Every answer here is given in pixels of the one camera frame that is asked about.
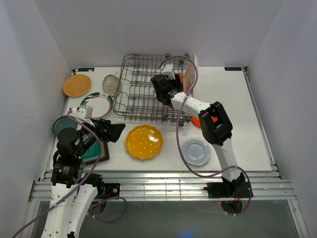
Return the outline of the orange round plate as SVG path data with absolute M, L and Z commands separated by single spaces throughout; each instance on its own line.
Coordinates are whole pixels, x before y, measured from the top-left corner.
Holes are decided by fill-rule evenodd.
M 201 127 L 201 124 L 200 124 L 200 121 L 199 121 L 198 118 L 192 117 L 191 121 L 192 121 L 192 123 L 193 123 L 195 126 Z
M 178 87 L 180 88 L 181 91 L 183 91 L 183 75 L 181 73 L 178 73 L 177 79 L 178 79 Z

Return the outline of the white rectangular plate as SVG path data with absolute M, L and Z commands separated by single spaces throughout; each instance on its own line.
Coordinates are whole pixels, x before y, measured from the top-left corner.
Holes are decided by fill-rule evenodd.
M 195 67 L 197 68 L 197 70 L 199 70 L 199 62 L 195 54 L 191 56 L 191 60 L 195 64 Z M 183 74 L 183 91 L 185 93 L 188 93 L 189 89 L 191 88 L 192 84 L 195 81 L 195 77 L 196 77 L 195 68 L 191 62 L 188 62 L 186 71 Z

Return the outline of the yellow dotted scalloped plate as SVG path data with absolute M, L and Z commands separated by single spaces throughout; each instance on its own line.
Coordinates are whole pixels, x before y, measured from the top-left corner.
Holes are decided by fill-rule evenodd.
M 152 159 L 162 150 L 163 136 L 152 125 L 139 125 L 128 132 L 125 147 L 127 152 L 135 159 Z

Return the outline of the light blue scalloped plate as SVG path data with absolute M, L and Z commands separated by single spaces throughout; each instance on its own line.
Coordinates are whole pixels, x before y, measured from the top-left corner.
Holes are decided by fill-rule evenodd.
M 192 166 L 203 166 L 211 158 L 210 147 L 199 138 L 189 138 L 181 145 L 185 161 Z

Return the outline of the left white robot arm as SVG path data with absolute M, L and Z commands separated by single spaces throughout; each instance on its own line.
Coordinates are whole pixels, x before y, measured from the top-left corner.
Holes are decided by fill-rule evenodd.
M 44 238 L 75 238 L 95 198 L 103 198 L 105 183 L 102 175 L 83 170 L 82 157 L 94 145 L 115 143 L 126 125 L 98 119 L 80 124 L 80 129 L 65 128 L 57 136 L 53 158 L 51 202 Z

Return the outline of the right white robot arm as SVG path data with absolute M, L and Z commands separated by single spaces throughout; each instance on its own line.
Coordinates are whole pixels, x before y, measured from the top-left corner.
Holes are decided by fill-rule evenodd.
M 168 79 L 168 76 L 159 74 L 151 78 L 151 83 L 161 103 L 199 119 L 205 141 L 213 146 L 221 166 L 222 182 L 210 182 L 204 187 L 209 198 L 252 197 L 250 182 L 238 168 L 231 140 L 233 126 L 223 105 L 188 97 L 182 91 L 179 76 Z

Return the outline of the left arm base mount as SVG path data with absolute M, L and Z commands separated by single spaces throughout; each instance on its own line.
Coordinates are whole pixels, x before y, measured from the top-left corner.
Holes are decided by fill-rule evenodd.
M 121 184 L 119 183 L 103 183 L 101 185 L 97 185 L 98 193 L 95 199 L 119 197 L 120 187 L 121 187 Z

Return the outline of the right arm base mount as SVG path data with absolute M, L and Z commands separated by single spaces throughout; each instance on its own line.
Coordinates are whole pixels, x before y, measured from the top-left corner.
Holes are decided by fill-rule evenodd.
M 238 187 L 224 182 L 209 182 L 204 190 L 208 192 L 208 198 L 248 198 L 251 192 L 246 182 Z

